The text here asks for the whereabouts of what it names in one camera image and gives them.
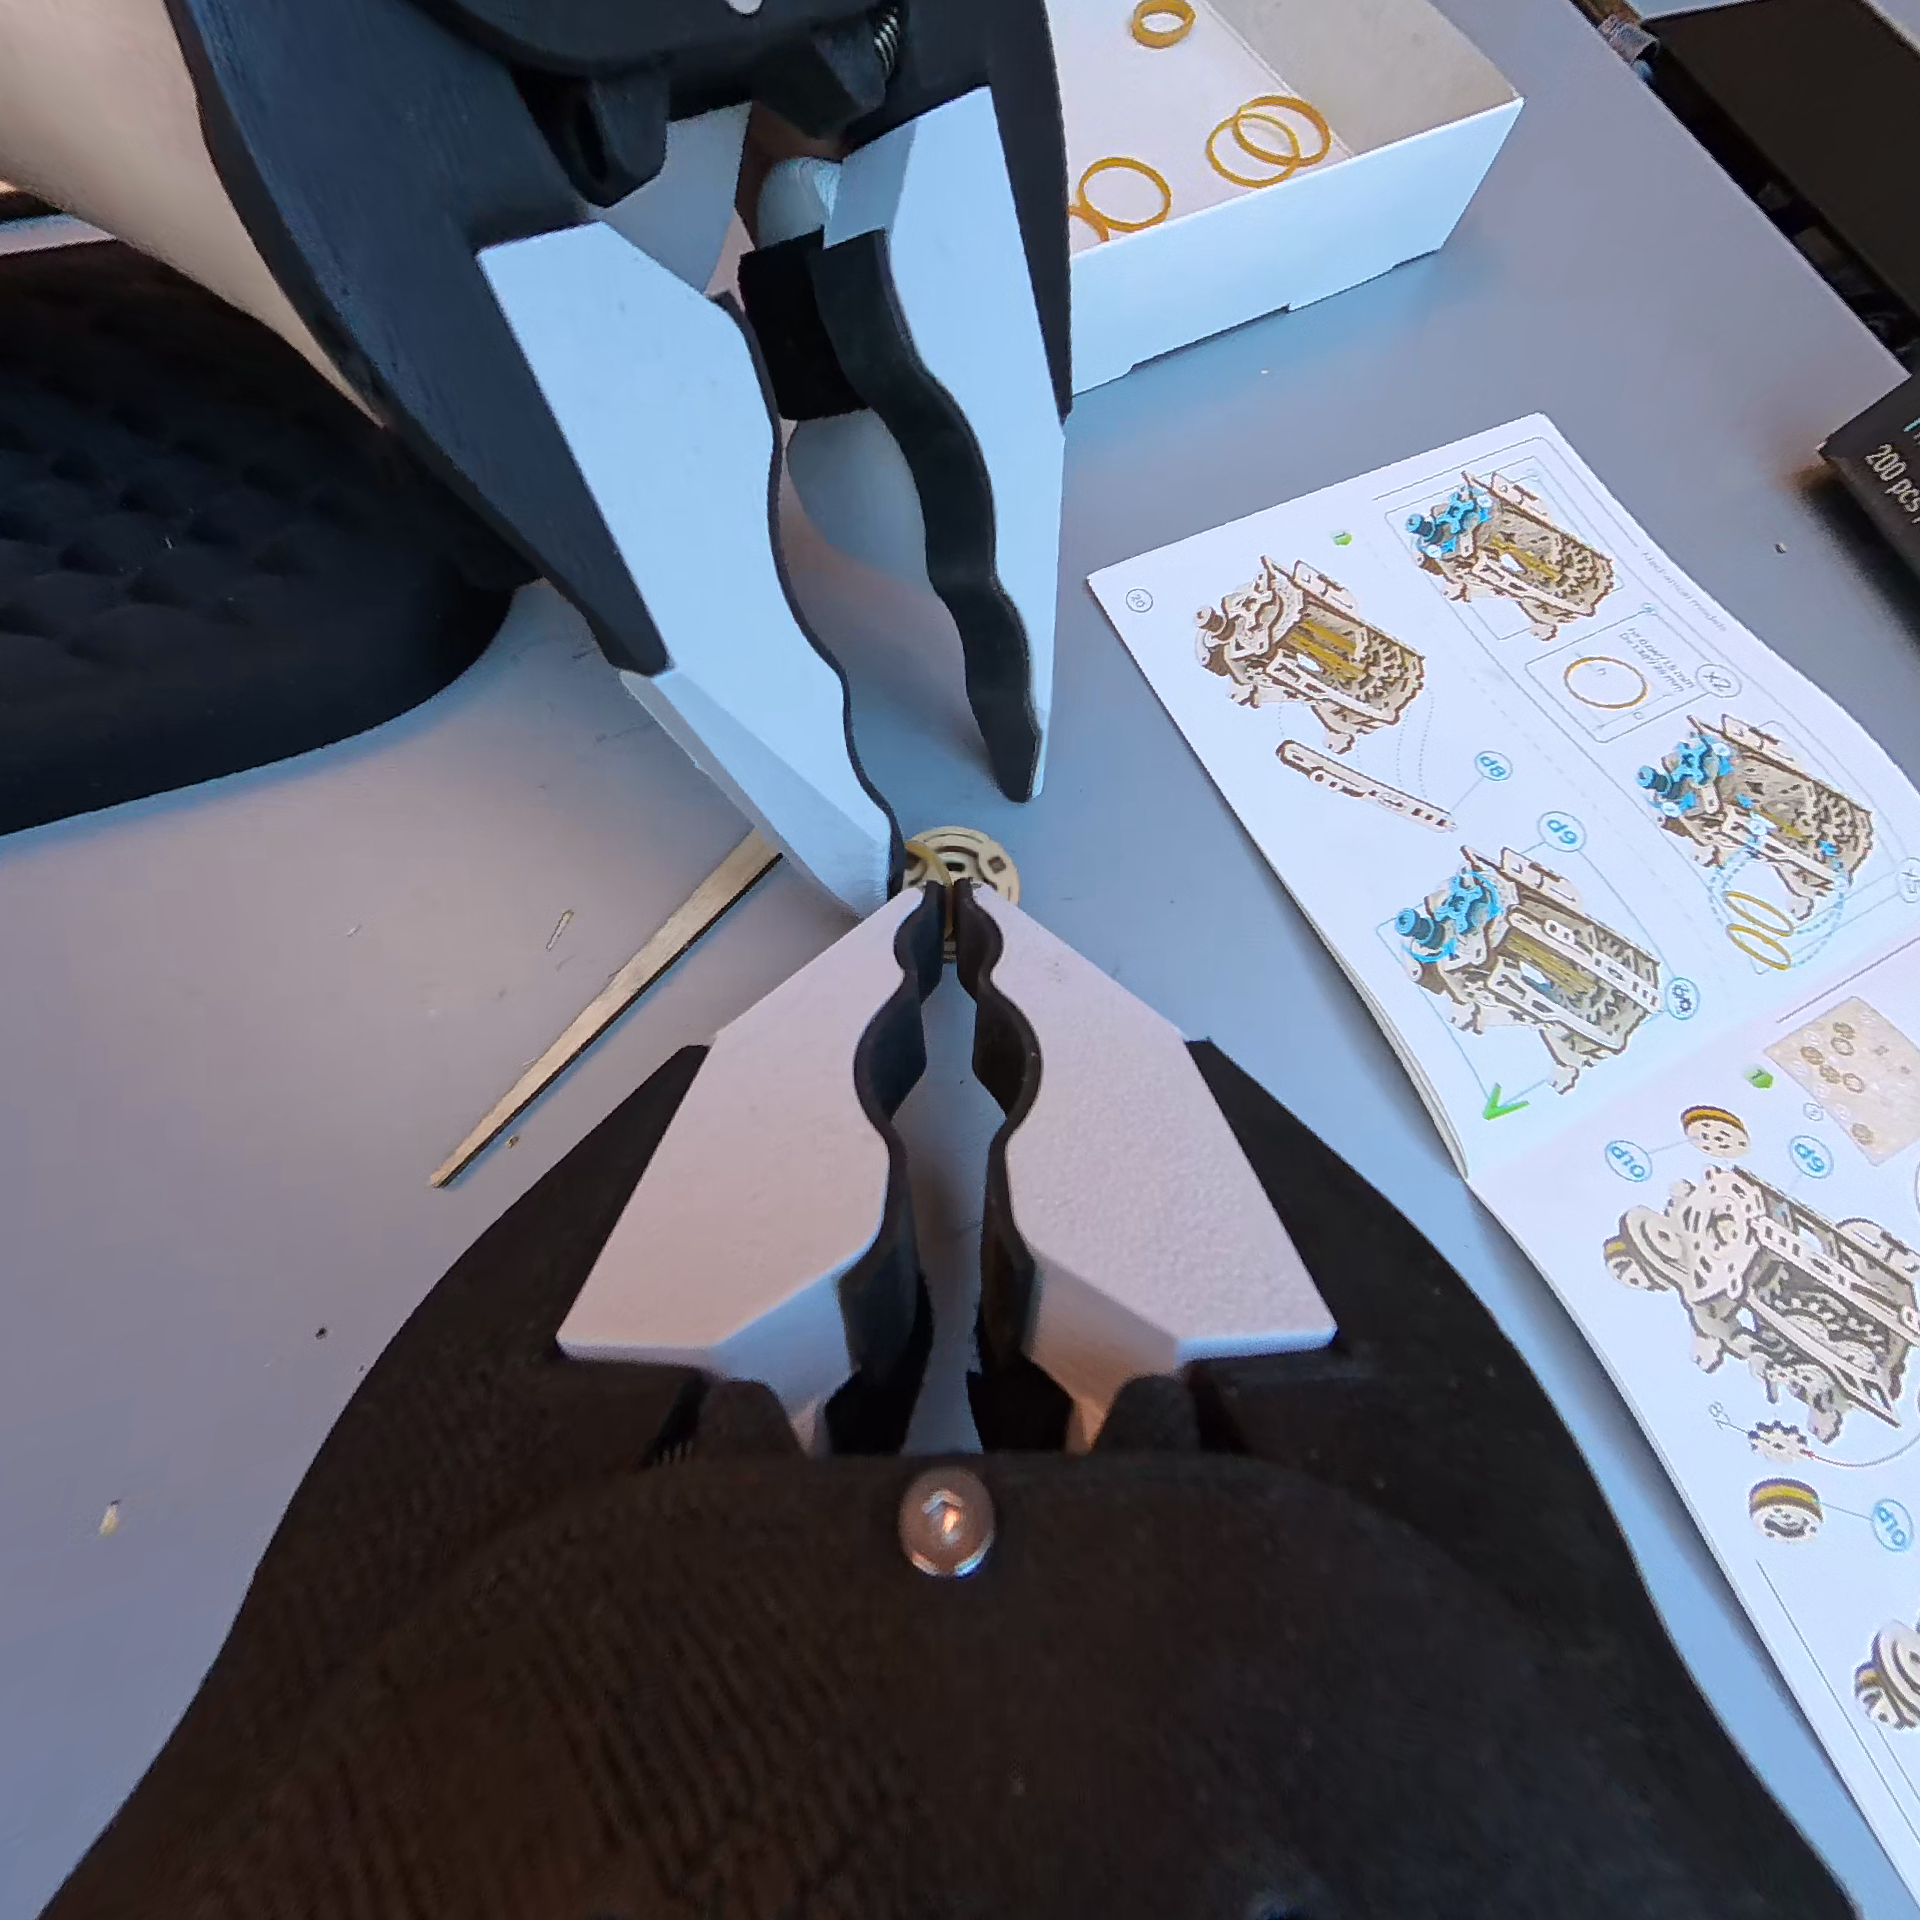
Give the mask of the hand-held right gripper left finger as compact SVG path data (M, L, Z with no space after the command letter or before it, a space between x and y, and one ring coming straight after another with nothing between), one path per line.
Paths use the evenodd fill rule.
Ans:
M897 1455L930 1344L905 1145L944 903L904 890L724 1027L568 1319L576 1360L760 1381L836 1455Z

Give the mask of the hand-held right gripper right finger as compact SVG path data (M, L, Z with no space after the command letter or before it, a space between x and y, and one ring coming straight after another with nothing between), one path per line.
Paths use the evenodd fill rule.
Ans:
M1183 1033L998 895L960 887L975 1073L1003 1122L980 1217L985 1450L1097 1434L1139 1377L1335 1333Z

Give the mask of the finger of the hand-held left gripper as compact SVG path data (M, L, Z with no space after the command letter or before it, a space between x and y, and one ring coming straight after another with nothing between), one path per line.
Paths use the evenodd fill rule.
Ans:
M632 695L857 917L897 890L891 811L849 743L849 685L778 556L778 427L732 307L606 224L479 256L610 529L666 665Z
M812 524L923 578L966 652L994 783L1034 800L1050 738L1066 418L993 93L761 184L739 290Z

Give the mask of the round wooden disc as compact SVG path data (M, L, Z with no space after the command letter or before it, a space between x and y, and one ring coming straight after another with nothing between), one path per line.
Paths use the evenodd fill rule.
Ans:
M991 835L963 826L938 826L904 841L905 887L934 882L953 887L960 880L976 890L993 890L1014 905L1019 901L1017 865Z

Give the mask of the person's left forearm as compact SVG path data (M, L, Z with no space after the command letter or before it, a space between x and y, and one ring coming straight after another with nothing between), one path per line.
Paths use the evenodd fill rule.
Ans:
M131 93L90 82L58 99L42 81L6 76L6 178L102 226L266 322L359 411L369 405L276 287L209 155L187 76Z

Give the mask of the grey desk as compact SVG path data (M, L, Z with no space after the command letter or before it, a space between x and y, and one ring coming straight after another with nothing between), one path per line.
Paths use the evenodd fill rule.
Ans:
M1000 836L1039 920L1228 1049L1476 1287L1599 1455L1729 1732L1863 1913L1914 1915L1614 1388L1087 589L1542 411L1916 772L1914 581L1817 464L1900 369L1570 5L1447 15L1524 93L1447 247L1074 405L1041 802L984 776L938 602L799 515L788 567L900 821ZM778 871L433 1191L743 833L529 589L393 727L6 844L6 1915L49 1903L154 1761L356 1378L454 1259L847 928Z

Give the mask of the thin wooden stick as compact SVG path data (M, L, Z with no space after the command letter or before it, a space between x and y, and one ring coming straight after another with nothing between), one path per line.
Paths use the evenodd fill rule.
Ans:
M639 997L647 995L706 931L719 924L776 865L779 850L760 833L728 857L668 915L660 928L625 963L609 985L568 1023L561 1036L520 1075L513 1089L475 1122L431 1175L435 1188L454 1185L566 1071L594 1045Z

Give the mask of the white cardboard box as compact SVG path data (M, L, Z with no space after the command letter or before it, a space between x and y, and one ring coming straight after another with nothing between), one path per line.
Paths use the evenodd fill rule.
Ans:
M1212 2L1154 52L1135 5L1050 2L1067 188L1103 155L1154 165L1170 218L1097 242L1071 220L1072 386L1440 249L1521 97L1424 2ZM1212 128L1258 93L1308 99L1332 153L1264 188L1215 173Z

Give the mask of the dark quilted seat cushion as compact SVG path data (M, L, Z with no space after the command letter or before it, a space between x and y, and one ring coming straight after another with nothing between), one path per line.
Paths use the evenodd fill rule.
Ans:
M129 247L3 271L3 831L412 712L534 570L268 328Z

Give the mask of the assembly instruction booklet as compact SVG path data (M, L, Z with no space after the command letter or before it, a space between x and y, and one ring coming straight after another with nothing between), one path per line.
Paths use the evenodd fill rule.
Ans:
M1916 1888L1916 789L1546 416L1088 584Z

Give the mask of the dark flat object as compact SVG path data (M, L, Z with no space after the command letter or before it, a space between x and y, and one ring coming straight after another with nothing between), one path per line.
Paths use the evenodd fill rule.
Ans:
M1916 42L1868 2L1579 9L1914 376Z

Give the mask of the black printed box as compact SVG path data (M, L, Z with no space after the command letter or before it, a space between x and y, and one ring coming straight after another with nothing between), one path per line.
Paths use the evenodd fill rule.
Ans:
M1820 458L1880 536L1919 575L1919 372L1834 429Z

